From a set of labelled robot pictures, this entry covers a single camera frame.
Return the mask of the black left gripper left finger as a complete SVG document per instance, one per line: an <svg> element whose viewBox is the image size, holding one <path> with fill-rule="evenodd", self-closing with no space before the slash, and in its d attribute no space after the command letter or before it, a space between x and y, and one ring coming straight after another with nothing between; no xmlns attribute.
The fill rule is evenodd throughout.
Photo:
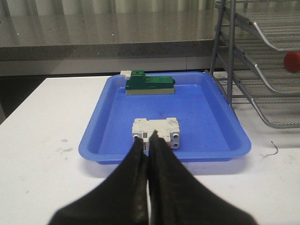
<svg viewBox="0 0 300 225"><path fill-rule="evenodd" d="M136 138L119 166L94 190L55 212L51 225L146 225L148 158Z"/></svg>

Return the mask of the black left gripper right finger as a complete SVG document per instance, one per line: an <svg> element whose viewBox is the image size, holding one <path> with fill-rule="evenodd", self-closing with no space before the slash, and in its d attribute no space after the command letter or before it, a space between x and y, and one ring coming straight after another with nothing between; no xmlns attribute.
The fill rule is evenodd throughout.
<svg viewBox="0 0 300 225"><path fill-rule="evenodd" d="M152 225L255 225L248 213L201 184L163 138L150 137L149 189Z"/></svg>

